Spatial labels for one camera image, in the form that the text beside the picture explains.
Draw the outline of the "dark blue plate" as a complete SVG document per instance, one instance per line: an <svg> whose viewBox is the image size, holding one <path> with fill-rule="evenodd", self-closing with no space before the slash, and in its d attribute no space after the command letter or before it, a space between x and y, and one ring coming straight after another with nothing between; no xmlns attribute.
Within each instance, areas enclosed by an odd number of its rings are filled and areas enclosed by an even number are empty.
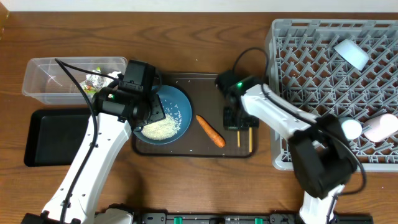
<svg viewBox="0 0 398 224"><path fill-rule="evenodd" d="M189 128L191 120L192 120L192 107L191 107L191 104L190 104L187 96L182 91L180 91L179 89L177 89L175 87L164 85L157 92L157 94L161 100L161 104L162 104L164 113L165 113L166 108L172 107L174 105L178 106L178 109L180 110L181 115L182 115L182 123L181 123L180 130L173 137L164 139L164 140L160 140L160 141L152 140L152 139L145 137L141 133L141 131L134 132L134 134L136 135L136 137L138 139L140 139L146 143L149 143L149 144L157 144L157 145L168 144L168 143L173 142L173 141L177 140L178 138L180 138L186 132L186 130Z"/></svg>

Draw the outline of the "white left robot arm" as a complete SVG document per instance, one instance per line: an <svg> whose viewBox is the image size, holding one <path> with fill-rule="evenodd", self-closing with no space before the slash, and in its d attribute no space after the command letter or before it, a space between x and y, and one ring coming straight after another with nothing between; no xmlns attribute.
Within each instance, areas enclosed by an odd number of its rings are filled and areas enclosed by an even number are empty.
<svg viewBox="0 0 398 224"><path fill-rule="evenodd" d="M161 85L132 83L104 87L88 103L85 137L63 180L41 214L26 213L23 223L94 223L106 179L131 133L165 118Z"/></svg>

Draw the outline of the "pile of white rice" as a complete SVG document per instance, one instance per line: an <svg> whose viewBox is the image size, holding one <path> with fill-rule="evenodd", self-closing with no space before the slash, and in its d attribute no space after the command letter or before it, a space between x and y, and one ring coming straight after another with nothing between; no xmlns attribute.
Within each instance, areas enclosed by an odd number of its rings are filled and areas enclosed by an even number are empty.
<svg viewBox="0 0 398 224"><path fill-rule="evenodd" d="M165 119L148 124L141 133L152 140L160 141L173 137L180 130L182 115L177 105L165 109Z"/></svg>

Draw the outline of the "pink plastic cup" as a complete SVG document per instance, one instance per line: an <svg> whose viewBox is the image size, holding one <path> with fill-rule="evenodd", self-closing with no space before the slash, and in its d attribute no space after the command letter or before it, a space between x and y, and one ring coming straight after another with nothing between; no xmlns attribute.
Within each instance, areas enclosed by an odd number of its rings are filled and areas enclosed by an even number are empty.
<svg viewBox="0 0 398 224"><path fill-rule="evenodd" d="M393 114L383 114L367 120L364 127L368 127L364 136L372 142L381 142L397 132L397 117Z"/></svg>

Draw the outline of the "light blue bowl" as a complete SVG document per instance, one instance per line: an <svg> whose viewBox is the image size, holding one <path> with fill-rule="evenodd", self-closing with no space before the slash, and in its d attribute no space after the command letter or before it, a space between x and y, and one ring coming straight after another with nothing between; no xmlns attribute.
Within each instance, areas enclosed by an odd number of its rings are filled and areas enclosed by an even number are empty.
<svg viewBox="0 0 398 224"><path fill-rule="evenodd" d="M334 46L334 50L354 68L362 71L368 60L369 55L352 40L345 39Z"/></svg>

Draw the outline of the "orange carrot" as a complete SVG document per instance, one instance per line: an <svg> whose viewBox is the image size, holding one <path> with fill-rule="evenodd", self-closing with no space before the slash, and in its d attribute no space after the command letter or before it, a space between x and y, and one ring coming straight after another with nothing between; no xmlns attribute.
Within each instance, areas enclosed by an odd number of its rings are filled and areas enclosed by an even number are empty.
<svg viewBox="0 0 398 224"><path fill-rule="evenodd" d="M225 140L205 121L200 115L196 115L196 119L208 137L220 148L225 147Z"/></svg>

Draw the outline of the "foil snack wrapper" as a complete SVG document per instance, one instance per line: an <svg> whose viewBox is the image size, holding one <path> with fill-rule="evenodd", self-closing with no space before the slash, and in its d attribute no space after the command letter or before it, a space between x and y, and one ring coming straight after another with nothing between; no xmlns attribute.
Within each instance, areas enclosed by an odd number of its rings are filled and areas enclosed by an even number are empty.
<svg viewBox="0 0 398 224"><path fill-rule="evenodd" d="M80 82L80 86L86 94L93 95L96 92L99 92L103 87L108 86L113 81L112 78L118 79L118 75L120 74L121 72L119 71L113 71L108 74L109 78L93 74L86 74L86 80Z"/></svg>

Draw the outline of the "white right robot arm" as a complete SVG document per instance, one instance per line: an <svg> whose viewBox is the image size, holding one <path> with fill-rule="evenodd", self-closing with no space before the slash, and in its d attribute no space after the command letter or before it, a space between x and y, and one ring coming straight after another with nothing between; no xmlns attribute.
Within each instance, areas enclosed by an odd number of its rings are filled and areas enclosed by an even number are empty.
<svg viewBox="0 0 398 224"><path fill-rule="evenodd" d="M331 223L336 201L358 166L338 119L301 111L254 77L218 77L215 85L229 103L287 141L295 177L305 192L301 221Z"/></svg>

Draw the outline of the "light blue plastic cup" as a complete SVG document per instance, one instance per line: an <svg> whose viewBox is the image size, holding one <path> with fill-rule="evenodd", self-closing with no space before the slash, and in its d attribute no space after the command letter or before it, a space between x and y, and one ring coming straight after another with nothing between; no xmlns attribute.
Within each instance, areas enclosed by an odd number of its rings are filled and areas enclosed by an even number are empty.
<svg viewBox="0 0 398 224"><path fill-rule="evenodd" d="M363 128L359 121L353 118L340 118L339 122L347 140L354 140L361 135Z"/></svg>

